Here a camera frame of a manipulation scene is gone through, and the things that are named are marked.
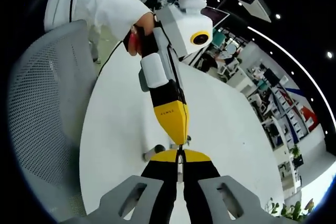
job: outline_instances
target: mesh office chair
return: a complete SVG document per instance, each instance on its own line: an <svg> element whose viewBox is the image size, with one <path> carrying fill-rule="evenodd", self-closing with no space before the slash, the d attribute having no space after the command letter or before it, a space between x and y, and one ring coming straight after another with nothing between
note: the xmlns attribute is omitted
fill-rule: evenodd
<svg viewBox="0 0 336 224"><path fill-rule="evenodd" d="M96 79L83 20L43 35L11 71L7 106L13 148L28 185L57 221L86 215L79 144Z"/></svg>

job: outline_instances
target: person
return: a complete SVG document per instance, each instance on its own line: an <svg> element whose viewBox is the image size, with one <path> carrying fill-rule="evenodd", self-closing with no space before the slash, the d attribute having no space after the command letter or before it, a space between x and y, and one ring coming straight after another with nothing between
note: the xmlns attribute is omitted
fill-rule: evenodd
<svg viewBox="0 0 336 224"><path fill-rule="evenodd" d="M151 34L154 28L152 12L140 0L48 0L45 32L80 19L88 24L92 48L97 47L101 26L107 26L118 40L124 40L131 32L127 50L132 56L141 53L134 25L142 27L145 35Z"/></svg>

